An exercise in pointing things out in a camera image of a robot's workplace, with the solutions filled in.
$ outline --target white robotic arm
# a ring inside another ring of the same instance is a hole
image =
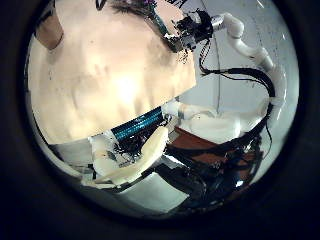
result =
[[[211,23],[214,31],[226,29],[231,47],[240,55],[252,60],[257,67],[262,68],[272,80],[276,95],[275,98],[270,99],[274,109],[271,112],[268,125],[272,128],[279,119],[281,108],[286,100],[287,79],[283,67],[274,64],[264,47],[252,48],[242,41],[244,24],[230,13],[214,16]]]

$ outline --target black cable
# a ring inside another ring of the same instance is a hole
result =
[[[247,75],[251,76],[257,80],[257,82],[264,85],[268,91],[269,97],[275,97],[275,89],[274,85],[271,81],[271,79],[266,75],[264,72],[258,69],[253,68],[231,68],[227,70],[209,70],[203,66],[204,60],[207,57],[207,54],[204,55],[205,50],[209,47],[209,40],[206,42],[205,46],[203,47],[200,58],[199,58],[199,67],[201,71],[203,72],[203,76],[209,75],[209,74],[241,74],[241,75]],[[225,154],[228,151],[231,151],[232,149],[236,149],[242,146],[247,146],[250,144],[252,139],[254,139],[255,136],[259,135],[263,128],[266,126],[267,121],[270,117],[271,111],[273,109],[273,105],[269,103],[267,108],[267,113],[265,117],[262,118],[262,120],[249,132],[247,132],[245,135],[239,138],[232,139],[228,142],[222,143],[216,147],[209,148],[209,149],[183,149],[183,148],[176,148],[173,146],[168,146],[167,150],[169,152],[179,151],[181,154],[187,154],[188,156],[198,156],[204,153],[212,153],[217,156],[225,156]]]
[[[250,78],[232,78],[232,77],[229,77],[223,73],[220,73],[221,76],[225,77],[225,78],[228,78],[230,80],[235,80],[235,81],[250,81],[250,82],[256,82],[256,83],[259,83],[261,85],[263,85],[267,90],[268,90],[268,86],[262,82],[262,81],[259,81],[259,80],[254,80],[254,79],[250,79]]]
[[[269,155],[269,153],[271,151],[271,148],[272,148],[272,142],[273,142],[272,136],[271,136],[271,133],[270,133],[270,130],[269,130],[269,127],[268,127],[268,123],[266,123],[266,130],[267,130],[267,133],[268,133],[268,136],[269,136],[269,139],[270,139],[270,144],[269,144],[269,149],[268,149],[266,155],[264,155],[262,160],[264,160]]]

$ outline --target blue circuit board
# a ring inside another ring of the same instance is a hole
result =
[[[163,121],[161,107],[158,107],[136,119],[111,129],[117,140],[129,138],[146,127]]]

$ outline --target beige fabric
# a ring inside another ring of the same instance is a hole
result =
[[[94,2],[57,1],[63,41],[52,51],[32,43],[32,109],[49,144],[102,133],[195,85],[191,53],[183,64],[144,19]],[[157,9],[174,31],[182,12],[164,0]]]

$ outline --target gray surface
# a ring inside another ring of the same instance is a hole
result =
[[[180,205],[189,195],[173,188],[157,173],[119,193],[119,197],[135,210],[150,214],[167,213]]]

